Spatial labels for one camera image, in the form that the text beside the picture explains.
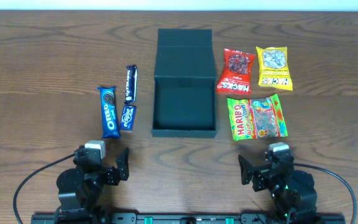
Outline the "red Hacks candy bag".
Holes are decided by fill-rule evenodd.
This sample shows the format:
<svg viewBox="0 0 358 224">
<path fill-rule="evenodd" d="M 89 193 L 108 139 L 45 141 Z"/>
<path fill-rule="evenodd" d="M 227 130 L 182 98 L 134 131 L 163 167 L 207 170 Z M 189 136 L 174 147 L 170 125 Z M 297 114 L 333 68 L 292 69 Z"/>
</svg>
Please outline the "red Hacks candy bag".
<svg viewBox="0 0 358 224">
<path fill-rule="evenodd" d="M 256 55 L 224 49 L 224 68 L 216 86 L 217 93 L 251 94 L 251 71 Z"/>
</svg>

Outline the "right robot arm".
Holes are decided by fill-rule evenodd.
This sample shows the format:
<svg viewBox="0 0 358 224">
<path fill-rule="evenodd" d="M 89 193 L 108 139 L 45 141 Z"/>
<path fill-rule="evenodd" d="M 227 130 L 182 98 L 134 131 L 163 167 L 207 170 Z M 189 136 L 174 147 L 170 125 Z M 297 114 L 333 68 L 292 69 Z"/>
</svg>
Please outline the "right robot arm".
<svg viewBox="0 0 358 224">
<path fill-rule="evenodd" d="M 269 150 L 265 158 L 270 162 L 253 166 L 238 156 L 242 185 L 252 184 L 254 191 L 268 190 L 277 208 L 267 223 L 312 223 L 316 220 L 317 193 L 313 176 L 294 169 L 294 157 L 289 149 Z"/>
</svg>

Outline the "blue Eclipse mints box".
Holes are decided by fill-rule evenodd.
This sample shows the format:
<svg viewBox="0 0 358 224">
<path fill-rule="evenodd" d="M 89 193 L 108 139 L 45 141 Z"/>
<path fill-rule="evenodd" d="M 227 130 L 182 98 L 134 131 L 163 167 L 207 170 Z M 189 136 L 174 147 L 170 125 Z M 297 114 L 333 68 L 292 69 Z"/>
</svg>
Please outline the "blue Eclipse mints box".
<svg viewBox="0 0 358 224">
<path fill-rule="evenodd" d="M 134 126 L 136 114 L 136 107 L 125 105 L 123 107 L 121 122 L 120 122 L 120 130 L 123 131 L 132 131 Z"/>
</svg>

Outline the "yellow Hacks candy bag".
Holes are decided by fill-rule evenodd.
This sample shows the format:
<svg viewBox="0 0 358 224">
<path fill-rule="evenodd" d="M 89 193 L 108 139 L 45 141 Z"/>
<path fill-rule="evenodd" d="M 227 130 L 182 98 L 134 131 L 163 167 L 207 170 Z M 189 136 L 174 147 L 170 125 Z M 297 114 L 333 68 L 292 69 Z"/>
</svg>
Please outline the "yellow Hacks candy bag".
<svg viewBox="0 0 358 224">
<path fill-rule="evenodd" d="M 259 61 L 259 86 L 293 91 L 287 47 L 256 47 L 256 51 Z"/>
</svg>

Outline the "blue Oreo cookie pack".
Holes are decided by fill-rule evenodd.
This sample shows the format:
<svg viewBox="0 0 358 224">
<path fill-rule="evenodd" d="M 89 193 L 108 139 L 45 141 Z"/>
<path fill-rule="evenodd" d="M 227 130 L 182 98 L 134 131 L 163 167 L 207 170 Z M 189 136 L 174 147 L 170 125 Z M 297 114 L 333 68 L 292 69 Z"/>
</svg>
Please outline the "blue Oreo cookie pack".
<svg viewBox="0 0 358 224">
<path fill-rule="evenodd" d="M 115 105 L 115 87 L 98 87 L 101 97 L 102 138 L 120 138 Z"/>
</svg>

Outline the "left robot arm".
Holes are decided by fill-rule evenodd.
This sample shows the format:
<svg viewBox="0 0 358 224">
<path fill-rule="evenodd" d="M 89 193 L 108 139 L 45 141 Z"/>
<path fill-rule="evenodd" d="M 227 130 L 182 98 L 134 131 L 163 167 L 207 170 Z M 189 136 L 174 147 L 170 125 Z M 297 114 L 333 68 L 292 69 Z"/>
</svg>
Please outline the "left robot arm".
<svg viewBox="0 0 358 224">
<path fill-rule="evenodd" d="M 116 159 L 116 167 L 102 165 L 102 150 L 80 146 L 74 152 L 74 169 L 57 178 L 61 203 L 54 214 L 55 223 L 111 223 L 107 208 L 98 205 L 107 185 L 118 185 L 129 178 L 129 148 Z"/>
</svg>

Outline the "blue Dairy Milk chocolate bar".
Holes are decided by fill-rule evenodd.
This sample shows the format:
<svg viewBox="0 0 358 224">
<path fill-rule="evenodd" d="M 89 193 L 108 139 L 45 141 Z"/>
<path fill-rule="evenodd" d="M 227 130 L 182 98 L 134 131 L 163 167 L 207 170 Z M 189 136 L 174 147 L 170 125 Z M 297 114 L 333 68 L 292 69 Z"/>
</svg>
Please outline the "blue Dairy Milk chocolate bar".
<svg viewBox="0 0 358 224">
<path fill-rule="evenodd" d="M 128 65 L 127 67 L 127 76 L 126 76 L 126 99 L 125 104 L 129 105 L 135 102 L 136 91 L 137 91 L 137 66 Z"/>
</svg>

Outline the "dark green gift box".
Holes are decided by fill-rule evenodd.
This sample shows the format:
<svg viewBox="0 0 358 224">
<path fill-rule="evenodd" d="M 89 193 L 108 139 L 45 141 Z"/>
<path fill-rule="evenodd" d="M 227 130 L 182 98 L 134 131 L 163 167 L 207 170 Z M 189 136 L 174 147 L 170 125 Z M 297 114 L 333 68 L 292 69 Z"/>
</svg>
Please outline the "dark green gift box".
<svg viewBox="0 0 358 224">
<path fill-rule="evenodd" d="M 216 136 L 216 66 L 210 29 L 159 29 L 152 136 Z"/>
</svg>

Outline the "green Haribo gummy bag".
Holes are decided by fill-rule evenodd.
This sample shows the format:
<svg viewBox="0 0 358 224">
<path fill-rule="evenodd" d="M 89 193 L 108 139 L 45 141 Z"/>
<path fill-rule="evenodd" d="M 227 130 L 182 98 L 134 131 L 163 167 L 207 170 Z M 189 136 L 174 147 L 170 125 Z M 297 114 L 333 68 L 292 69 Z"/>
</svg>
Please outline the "green Haribo gummy bag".
<svg viewBox="0 0 358 224">
<path fill-rule="evenodd" d="M 258 99 L 227 99 L 234 141 L 287 137 L 288 130 L 277 94 Z"/>
</svg>

